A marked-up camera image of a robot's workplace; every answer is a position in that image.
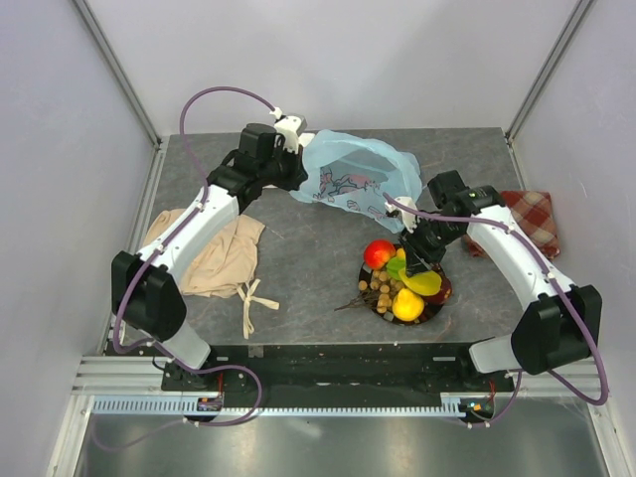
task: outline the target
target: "beige cloth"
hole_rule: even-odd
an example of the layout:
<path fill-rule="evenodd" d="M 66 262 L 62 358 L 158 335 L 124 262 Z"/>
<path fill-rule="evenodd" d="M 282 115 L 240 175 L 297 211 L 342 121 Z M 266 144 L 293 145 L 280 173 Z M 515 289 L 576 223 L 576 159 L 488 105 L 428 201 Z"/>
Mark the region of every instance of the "beige cloth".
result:
<path fill-rule="evenodd" d="M 164 211 L 153 222 L 144 245 L 150 244 L 181 216 L 184 209 Z M 260 280 L 253 280 L 258 262 L 256 245 L 264 225 L 248 216 L 238 216 L 227 224 L 199 253 L 186 270 L 179 284 L 184 295 L 220 296 L 228 298 L 236 293 L 243 300 L 243 336 L 247 339 L 254 328 L 249 320 L 249 304 L 260 303 L 278 309 L 278 303 L 253 296 Z"/>

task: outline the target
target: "metal frame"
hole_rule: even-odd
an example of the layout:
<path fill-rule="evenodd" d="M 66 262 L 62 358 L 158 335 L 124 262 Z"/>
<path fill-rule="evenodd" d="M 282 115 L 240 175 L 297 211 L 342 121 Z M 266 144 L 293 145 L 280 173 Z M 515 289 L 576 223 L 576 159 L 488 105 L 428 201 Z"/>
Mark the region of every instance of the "metal frame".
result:
<path fill-rule="evenodd" d="M 544 91 L 546 84 L 552 77 L 558 63 L 560 62 L 563 54 L 567 50 L 569 43 L 571 42 L 574 34 L 582 24 L 585 16 L 589 12 L 592 5 L 596 0 L 578 0 L 576 6 L 572 10 L 571 14 L 567 18 L 565 25 L 560 31 L 558 38 L 556 39 L 553 48 L 551 49 L 548 57 L 544 61 L 539 74 L 535 78 L 533 85 L 530 87 L 524 102 L 522 103 L 519 111 L 515 115 L 513 122 L 510 124 L 508 131 L 506 132 L 506 138 L 512 143 L 519 134 L 519 131 L 523 127 L 528 115 L 532 111 L 533 107 L 539 100 L 541 93 Z"/>
<path fill-rule="evenodd" d="M 134 229 L 128 242 L 128 249 L 138 249 L 150 221 L 152 204 L 161 176 L 168 141 L 159 139 L 148 114 L 139 101 L 128 77 L 123 71 L 121 64 L 86 1 L 72 0 L 72 3 L 86 23 L 93 39 L 146 131 L 146 134 L 156 147 L 156 153 L 152 160 Z M 515 155 L 513 147 L 514 139 L 519 134 L 519 131 L 541 96 L 573 35 L 580 27 L 593 4 L 594 0 L 579 0 L 577 2 L 523 104 L 515 115 L 508 131 L 505 133 L 511 159 L 515 165 L 519 181 L 524 187 L 526 178 L 523 168 Z M 107 318 L 104 320 L 108 325 L 111 324 L 110 316 L 110 310 L 108 310 Z M 99 354 L 101 354 L 103 344 L 107 340 L 108 329 L 109 326 L 104 331 L 104 338 L 97 349 Z M 88 419 L 93 410 L 95 397 L 98 397 L 99 401 L 108 401 L 109 397 L 115 399 L 134 397 L 134 399 L 137 400 L 142 398 L 143 400 L 151 402 L 174 402 L 175 399 L 191 399 L 193 397 L 193 394 L 190 393 L 162 392 L 161 383 L 163 374 L 151 366 L 150 360 L 151 358 L 149 356 L 97 356 L 82 359 L 73 386 L 71 400 L 47 472 L 48 476 L 74 475 L 78 465 L 78 459 L 80 458 L 81 446 L 87 432 Z M 156 361 L 157 363 L 165 364 L 167 360 L 166 358 L 157 358 Z M 595 366 L 590 360 L 563 367 L 560 371 L 585 393 L 590 395 L 598 393 L 598 377 Z M 196 393 L 196 396 L 214 398 L 217 396 L 217 393 Z M 447 402 L 455 402 L 454 399 L 476 398 L 480 395 L 459 393 L 444 394 L 441 396 Z M 569 391 L 562 387 L 561 384 L 556 382 L 551 376 L 540 375 L 532 377 L 526 374 L 523 375 L 520 398 L 562 399 L 570 397 L 571 394 Z M 309 411 L 305 409 L 304 412 L 306 415 L 314 415 L 314 413 L 319 413 L 320 409 L 310 409 Z M 385 409 L 375 412 L 375 414 L 420 415 L 417 414 L 418 412 L 421 412 L 421 410 L 416 408 L 400 409 L 397 413 L 392 412 L 390 409 Z M 610 476 L 626 477 L 632 475 L 636 477 L 633 463 L 628 460 L 630 455 L 629 449 L 622 447 L 622 443 L 625 442 L 625 440 L 620 438 L 621 429 L 616 425 L 620 419 L 617 418 L 612 399 L 601 407 L 590 406 L 589 412 Z M 293 413 L 293 409 L 277 409 L 274 412 L 275 415 L 290 415 L 291 413 Z M 361 409 L 357 412 L 357 415 L 374 415 L 374 412 L 372 409 Z"/>
<path fill-rule="evenodd" d="M 143 239 L 148 231 L 148 226 L 150 226 L 152 205 L 155 202 L 155 196 L 157 195 L 159 179 L 161 178 L 161 171 L 163 170 L 169 144 L 170 136 L 162 138 L 161 143 L 152 155 L 152 161 L 148 170 L 146 182 L 139 200 L 139 207 L 137 208 L 137 216 L 135 217 L 135 222 L 133 223 L 132 231 L 130 232 L 130 237 L 126 244 L 127 251 L 135 252 L 141 248 Z M 99 355 L 103 352 L 107 341 L 112 339 L 112 325 L 114 323 L 114 318 L 112 317 L 110 304 L 108 304 L 107 310 L 104 310 L 103 314 L 103 322 L 105 325 L 101 333 L 101 339 L 95 349 L 95 352 Z"/>
<path fill-rule="evenodd" d="M 166 358 L 156 358 L 157 363 L 165 364 Z M 587 394 L 594 396 L 600 390 L 596 367 L 592 360 L 583 360 L 559 369 L 561 374 L 575 386 Z M 139 357 L 85 357 L 79 366 L 78 375 L 73 385 L 71 401 L 58 437 L 48 476 L 74 475 L 79 464 L 81 446 L 87 432 L 88 419 L 93 413 L 95 400 L 108 401 L 109 397 L 117 400 L 127 397 L 133 400 L 151 402 L 146 410 L 135 413 L 153 412 L 163 405 L 172 402 L 185 402 L 194 397 L 215 398 L 218 394 L 162 392 L 163 373 L 152 367 L 150 356 Z M 477 398 L 481 394 L 449 393 L 442 394 L 444 402 L 440 409 L 426 408 L 361 408 L 361 409 L 289 409 L 277 408 L 264 412 L 263 415 L 274 416 L 448 416 L 456 414 L 456 403 L 460 398 Z M 519 398 L 574 398 L 574 396 L 550 375 L 529 376 L 523 374 Z M 610 400 L 601 407 L 589 406 L 594 432 L 598 439 L 602 454 L 611 477 L 636 476 L 633 463 L 629 462 L 629 449 L 622 445 L 618 421 Z M 228 415 L 237 415 L 246 409 L 228 409 Z"/>
<path fill-rule="evenodd" d="M 105 59 L 108 68 L 114 75 L 117 84 L 119 84 L 119 87 L 126 96 L 128 104 L 146 132 L 148 139 L 150 139 L 150 142 L 152 142 L 155 147 L 159 147 L 159 144 L 161 143 L 159 133 L 157 133 L 150 116 L 148 116 L 146 109 L 143 107 L 143 104 L 141 104 L 139 96 L 137 96 L 137 93 L 132 87 L 130 79 L 128 79 L 128 76 L 121 67 L 121 63 L 112 49 L 112 46 L 108 42 L 108 39 L 104 35 L 92 9 L 88 6 L 88 3 L 85 0 L 71 0 L 71 3 L 75 6 L 79 15 L 83 19 L 90 35 L 94 39 L 95 44 Z"/>

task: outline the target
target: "floor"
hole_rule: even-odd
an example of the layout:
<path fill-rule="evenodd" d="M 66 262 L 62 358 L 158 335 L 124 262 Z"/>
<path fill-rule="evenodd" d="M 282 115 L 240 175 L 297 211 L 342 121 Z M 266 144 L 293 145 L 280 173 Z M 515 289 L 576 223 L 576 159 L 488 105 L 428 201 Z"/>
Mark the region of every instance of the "floor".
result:
<path fill-rule="evenodd" d="M 355 135 L 377 138 L 397 150 L 415 155 L 426 183 L 435 174 L 457 169 L 468 185 L 519 189 L 500 129 L 357 130 Z M 237 147 L 237 134 L 193 135 L 194 151 L 212 170 Z M 184 154 L 179 136 L 170 139 L 152 211 L 187 207 L 200 179 Z M 419 206 L 433 208 L 426 191 Z M 357 294 L 358 271 L 366 245 L 391 239 L 389 231 L 361 215 L 321 204 L 301 204 L 286 192 L 266 190 L 245 213 L 266 225 L 256 277 L 256 296 L 276 300 L 273 311 L 250 308 L 254 344 L 469 342 L 510 333 L 521 317 L 511 287 L 488 259 L 471 258 L 456 242 L 442 261 L 454 295 L 427 323 L 401 327 L 366 309 L 334 312 Z M 188 321 L 211 344 L 242 344 L 242 302 L 186 297 Z"/>
<path fill-rule="evenodd" d="M 103 443 L 121 445 L 175 418 L 91 420 Z M 431 417 L 261 417 L 224 430 L 178 425 L 114 454 L 87 442 L 79 462 L 87 472 L 80 464 L 78 477 L 608 475 L 587 408 L 574 399 L 518 399 L 490 429 Z"/>

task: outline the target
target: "gray tabletop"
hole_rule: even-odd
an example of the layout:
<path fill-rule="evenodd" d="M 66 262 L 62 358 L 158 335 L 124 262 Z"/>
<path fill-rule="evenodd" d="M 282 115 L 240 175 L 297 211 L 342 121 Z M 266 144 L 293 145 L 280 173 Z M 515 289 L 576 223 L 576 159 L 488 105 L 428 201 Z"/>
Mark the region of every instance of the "gray tabletop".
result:
<path fill-rule="evenodd" d="M 502 131 L 479 129 L 399 129 L 351 131 L 411 152 L 420 164 L 422 183 L 457 169 L 470 186 L 519 189 Z M 212 170 L 238 145 L 237 134 L 202 134 L 191 138 L 194 151 Z M 155 198 L 152 219 L 164 210 L 185 208 L 197 194 L 200 179 L 178 136 L 170 139 Z M 418 205 L 433 209 L 427 191 Z M 280 303 L 270 310 L 250 307 L 255 332 L 250 344 L 331 344 L 393 342 L 469 342 L 510 333 L 521 318 L 512 288 L 486 258 L 471 258 L 456 242 L 442 265 L 453 296 L 429 322 L 402 327 L 367 309 L 334 308 L 358 292 L 358 272 L 366 245 L 395 238 L 371 219 L 322 204 L 301 204 L 288 193 L 265 190 L 245 213 L 265 224 L 258 244 L 255 276 L 262 280 L 256 296 Z M 185 297 L 188 321 L 211 344 L 244 344 L 242 302 Z"/>

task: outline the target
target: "black metal base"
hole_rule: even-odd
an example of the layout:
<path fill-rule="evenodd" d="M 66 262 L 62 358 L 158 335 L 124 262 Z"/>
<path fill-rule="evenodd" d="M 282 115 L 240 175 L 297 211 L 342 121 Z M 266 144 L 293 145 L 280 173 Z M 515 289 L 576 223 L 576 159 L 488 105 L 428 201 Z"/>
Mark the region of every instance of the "black metal base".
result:
<path fill-rule="evenodd" d="M 265 345 L 215 347 L 215 365 L 244 365 L 263 385 L 261 407 L 402 407 L 440 405 L 440 393 L 513 390 L 504 372 L 467 376 L 461 357 L 469 344 Z M 249 407 L 250 376 L 225 372 L 225 404 Z M 162 391 L 217 391 L 214 375 L 195 376 L 168 364 Z"/>

